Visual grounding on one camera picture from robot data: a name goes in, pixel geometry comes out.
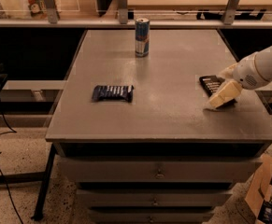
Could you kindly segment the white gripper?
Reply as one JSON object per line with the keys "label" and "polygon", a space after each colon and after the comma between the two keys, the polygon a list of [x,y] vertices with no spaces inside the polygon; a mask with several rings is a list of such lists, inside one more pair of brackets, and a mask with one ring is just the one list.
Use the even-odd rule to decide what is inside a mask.
{"label": "white gripper", "polygon": [[268,84],[268,81],[263,78],[257,69],[256,55],[257,53],[254,52],[219,73],[219,77],[231,80],[224,81],[218,90],[209,97],[207,108],[216,109],[227,104],[237,98],[243,88],[245,90],[255,90]]}

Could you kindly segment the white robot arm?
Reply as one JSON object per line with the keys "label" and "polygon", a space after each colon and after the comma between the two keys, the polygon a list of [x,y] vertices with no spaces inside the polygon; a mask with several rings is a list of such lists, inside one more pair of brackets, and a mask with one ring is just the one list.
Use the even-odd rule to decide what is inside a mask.
{"label": "white robot arm", "polygon": [[243,90],[255,90],[272,81],[272,46],[256,51],[219,73],[223,83],[209,98],[207,108],[216,109],[237,98]]}

